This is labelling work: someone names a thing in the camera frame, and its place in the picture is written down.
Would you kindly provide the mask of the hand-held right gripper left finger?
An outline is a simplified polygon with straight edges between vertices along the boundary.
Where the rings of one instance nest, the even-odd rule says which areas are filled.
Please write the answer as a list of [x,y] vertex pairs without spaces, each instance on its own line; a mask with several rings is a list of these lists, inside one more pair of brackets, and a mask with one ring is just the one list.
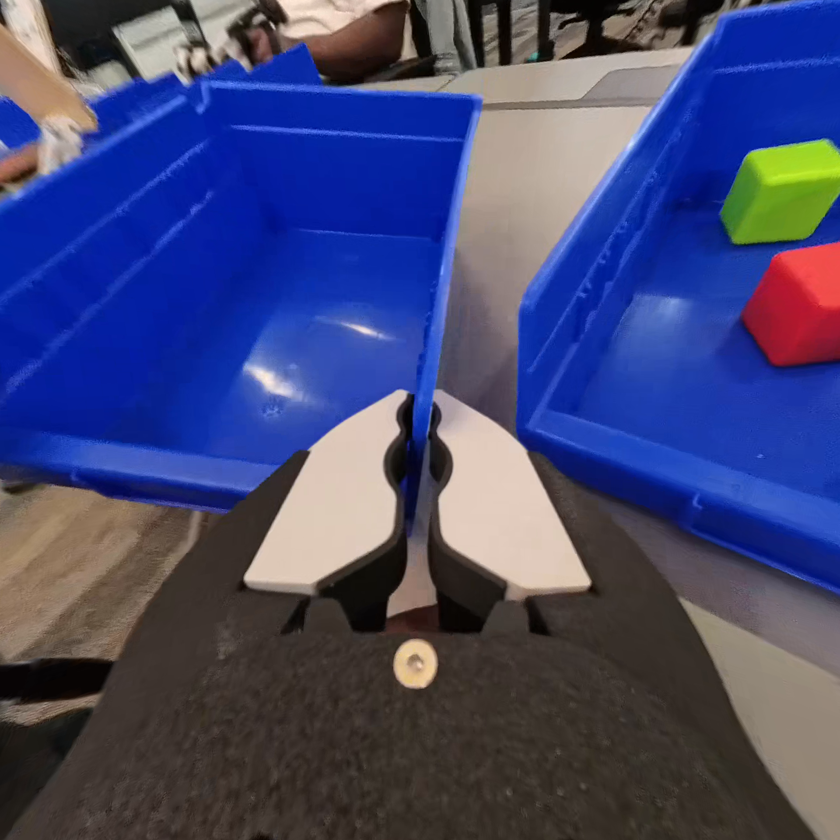
[[245,573],[257,592],[318,594],[385,545],[398,496],[386,456],[404,452],[398,389],[331,429],[313,446]]

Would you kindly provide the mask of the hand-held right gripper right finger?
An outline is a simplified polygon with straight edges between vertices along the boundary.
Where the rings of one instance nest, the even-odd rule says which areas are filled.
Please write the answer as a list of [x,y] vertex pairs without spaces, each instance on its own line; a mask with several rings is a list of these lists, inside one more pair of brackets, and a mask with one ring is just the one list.
[[453,601],[525,601],[587,592],[592,578],[528,451],[507,429],[444,391],[429,432],[435,464],[436,587]]

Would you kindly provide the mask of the blue plastic bin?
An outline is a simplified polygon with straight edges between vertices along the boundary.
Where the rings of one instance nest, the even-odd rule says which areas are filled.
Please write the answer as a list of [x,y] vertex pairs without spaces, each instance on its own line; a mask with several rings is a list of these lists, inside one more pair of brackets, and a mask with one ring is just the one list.
[[206,81],[4,199],[2,477],[225,512],[396,391],[417,469],[481,111]]
[[520,440],[561,472],[838,592],[838,363],[781,369],[740,313],[782,245],[719,219],[748,152],[838,144],[838,2],[726,14],[526,289]]
[[[252,70],[246,70],[237,61],[230,60],[213,70],[209,78],[212,81],[253,81],[281,85],[322,84],[305,45],[293,47]],[[203,94],[199,82],[186,85],[176,74],[168,73],[155,80],[134,79],[110,90],[90,102],[91,110],[98,120],[98,129],[85,134],[84,143],[104,140],[179,97],[186,97],[194,105],[201,104]],[[11,99],[2,98],[1,156],[5,158],[35,143],[39,136],[40,130],[35,121]]]

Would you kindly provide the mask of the red cube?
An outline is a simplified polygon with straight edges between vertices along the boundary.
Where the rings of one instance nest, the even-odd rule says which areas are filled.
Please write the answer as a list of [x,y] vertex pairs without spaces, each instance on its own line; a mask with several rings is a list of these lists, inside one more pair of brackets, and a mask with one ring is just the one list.
[[839,360],[839,244],[775,255],[741,321],[772,365]]

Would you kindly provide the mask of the green cube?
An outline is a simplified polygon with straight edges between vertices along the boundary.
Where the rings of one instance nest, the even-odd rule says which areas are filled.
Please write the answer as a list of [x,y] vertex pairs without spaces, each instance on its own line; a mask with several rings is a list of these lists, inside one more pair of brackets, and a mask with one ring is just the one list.
[[734,245],[798,242],[814,234],[839,195],[839,151],[830,140],[753,150],[720,211]]

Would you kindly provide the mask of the grey desk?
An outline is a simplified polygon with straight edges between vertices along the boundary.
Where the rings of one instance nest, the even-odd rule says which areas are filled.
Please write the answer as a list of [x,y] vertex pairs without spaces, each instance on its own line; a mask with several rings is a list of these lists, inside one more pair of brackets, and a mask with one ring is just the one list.
[[[438,384],[512,431],[523,292],[690,48],[370,89],[483,97]],[[839,835],[838,596],[598,497],[682,597],[742,725],[820,838]]]

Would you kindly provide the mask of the black chair leg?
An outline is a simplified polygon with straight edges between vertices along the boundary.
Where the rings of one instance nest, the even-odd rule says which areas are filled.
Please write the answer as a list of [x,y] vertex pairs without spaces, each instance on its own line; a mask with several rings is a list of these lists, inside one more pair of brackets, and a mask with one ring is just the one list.
[[114,662],[102,658],[35,658],[1,664],[1,701],[73,700],[102,691]]

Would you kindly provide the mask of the grey jacket on chair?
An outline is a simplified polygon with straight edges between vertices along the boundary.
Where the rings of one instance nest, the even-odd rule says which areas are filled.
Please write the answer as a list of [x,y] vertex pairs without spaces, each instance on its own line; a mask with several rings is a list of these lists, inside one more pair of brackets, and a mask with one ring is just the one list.
[[434,74],[457,75],[478,67],[466,1],[414,1],[418,55],[434,58]]

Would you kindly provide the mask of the wooden board document stand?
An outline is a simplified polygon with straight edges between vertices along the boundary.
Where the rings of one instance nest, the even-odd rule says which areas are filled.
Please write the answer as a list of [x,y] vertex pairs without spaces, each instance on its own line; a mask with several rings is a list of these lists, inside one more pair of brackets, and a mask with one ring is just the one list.
[[66,118],[83,133],[98,128],[95,113],[68,79],[58,76],[1,26],[1,92],[34,121]]

